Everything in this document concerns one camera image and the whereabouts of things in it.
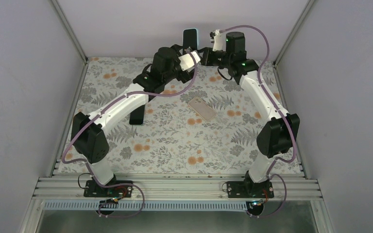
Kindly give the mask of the beige phone case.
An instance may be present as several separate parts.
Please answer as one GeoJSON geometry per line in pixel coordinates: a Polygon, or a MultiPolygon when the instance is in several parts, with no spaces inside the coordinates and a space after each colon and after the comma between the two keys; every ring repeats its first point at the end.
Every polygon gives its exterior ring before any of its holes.
{"type": "Polygon", "coordinates": [[[204,120],[209,121],[216,116],[215,110],[200,97],[194,97],[188,105],[204,120]]]}

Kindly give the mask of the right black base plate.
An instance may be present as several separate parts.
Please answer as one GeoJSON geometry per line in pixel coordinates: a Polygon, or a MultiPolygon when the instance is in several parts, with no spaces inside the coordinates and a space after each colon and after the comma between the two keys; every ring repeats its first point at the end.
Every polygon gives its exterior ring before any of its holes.
{"type": "Polygon", "coordinates": [[[270,180],[261,183],[228,181],[222,184],[221,190],[226,192],[230,199],[274,198],[274,190],[270,180]]]}

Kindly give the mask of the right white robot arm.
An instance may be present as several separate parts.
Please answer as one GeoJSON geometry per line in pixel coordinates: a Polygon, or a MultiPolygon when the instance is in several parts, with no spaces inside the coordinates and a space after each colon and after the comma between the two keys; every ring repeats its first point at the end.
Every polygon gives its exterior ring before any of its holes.
{"type": "Polygon", "coordinates": [[[222,30],[210,33],[212,48],[203,50],[204,66],[225,68],[229,76],[250,97],[259,110],[265,125],[256,138],[261,153],[244,176],[244,193],[255,198],[262,192],[262,183],[270,180],[270,172],[277,161],[292,163],[296,157],[296,135],[300,125],[297,114],[290,114],[270,91],[261,68],[247,58],[246,40],[242,32],[222,30]]]}

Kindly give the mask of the aluminium rail frame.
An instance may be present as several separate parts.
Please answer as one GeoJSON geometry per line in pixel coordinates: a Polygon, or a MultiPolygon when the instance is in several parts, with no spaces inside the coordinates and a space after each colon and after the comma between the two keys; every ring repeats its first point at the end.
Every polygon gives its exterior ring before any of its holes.
{"type": "MultiPolygon", "coordinates": [[[[83,199],[83,186],[89,175],[61,174],[39,178],[33,192],[33,199],[83,199]]],[[[230,175],[117,175],[119,180],[130,180],[140,187],[146,200],[225,200],[228,198],[226,181],[242,181],[243,176],[230,175]]],[[[274,201],[286,194],[288,200],[322,200],[317,180],[301,175],[282,175],[272,179],[274,201]]]]}

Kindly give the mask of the black phone from beige case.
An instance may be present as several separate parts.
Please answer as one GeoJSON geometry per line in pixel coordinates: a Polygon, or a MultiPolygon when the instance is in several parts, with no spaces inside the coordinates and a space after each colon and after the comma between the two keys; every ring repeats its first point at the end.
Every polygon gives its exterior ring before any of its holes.
{"type": "Polygon", "coordinates": [[[130,125],[142,125],[144,122],[145,105],[142,105],[130,113],[130,125]]]}

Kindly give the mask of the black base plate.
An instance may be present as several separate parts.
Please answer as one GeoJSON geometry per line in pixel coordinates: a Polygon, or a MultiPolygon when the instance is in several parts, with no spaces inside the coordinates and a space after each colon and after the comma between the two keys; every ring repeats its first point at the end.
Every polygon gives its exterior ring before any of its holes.
{"type": "Polygon", "coordinates": [[[228,181],[222,184],[221,190],[226,192],[230,199],[274,198],[274,190],[270,180],[261,183],[228,181]]]}
{"type": "Polygon", "coordinates": [[[104,188],[99,186],[93,179],[86,181],[83,196],[95,198],[130,198],[132,194],[132,187],[128,183],[133,184],[132,181],[113,181],[113,187],[104,188]]]}

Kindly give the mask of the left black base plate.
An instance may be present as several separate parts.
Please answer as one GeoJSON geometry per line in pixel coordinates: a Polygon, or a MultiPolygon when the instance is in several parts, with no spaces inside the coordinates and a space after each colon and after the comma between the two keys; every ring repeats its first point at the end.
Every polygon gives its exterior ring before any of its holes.
{"type": "Polygon", "coordinates": [[[86,181],[83,196],[95,198],[130,198],[132,194],[132,187],[128,183],[133,184],[132,181],[113,181],[113,187],[104,188],[99,186],[93,179],[86,181]]]}

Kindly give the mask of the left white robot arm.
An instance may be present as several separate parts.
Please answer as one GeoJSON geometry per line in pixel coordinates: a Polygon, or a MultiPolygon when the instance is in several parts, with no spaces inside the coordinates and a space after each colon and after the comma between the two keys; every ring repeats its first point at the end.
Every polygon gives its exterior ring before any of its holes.
{"type": "Polygon", "coordinates": [[[163,97],[165,86],[176,79],[188,83],[179,94],[190,88],[197,76],[200,62],[199,53],[191,48],[180,53],[180,47],[161,47],[154,55],[151,64],[144,67],[132,83],[103,107],[90,114],[77,113],[73,117],[68,149],[74,147],[83,155],[81,159],[101,195],[108,197],[115,192],[115,175],[106,160],[110,150],[107,135],[127,115],[145,106],[154,97],[163,97]]]}

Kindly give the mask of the floral patterned table mat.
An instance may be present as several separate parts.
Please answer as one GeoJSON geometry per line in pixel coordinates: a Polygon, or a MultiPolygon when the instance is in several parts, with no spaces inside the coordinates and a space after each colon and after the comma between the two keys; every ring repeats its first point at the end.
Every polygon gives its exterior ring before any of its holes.
{"type": "MultiPolygon", "coordinates": [[[[75,113],[89,114],[132,83],[152,58],[90,59],[75,113]]],[[[129,116],[112,125],[105,159],[115,173],[244,174],[262,155],[256,136],[266,118],[234,80],[216,67],[198,69],[194,85],[170,98],[157,97],[145,107],[144,123],[129,116]],[[206,120],[189,105],[199,97],[215,112],[206,120]]]]}

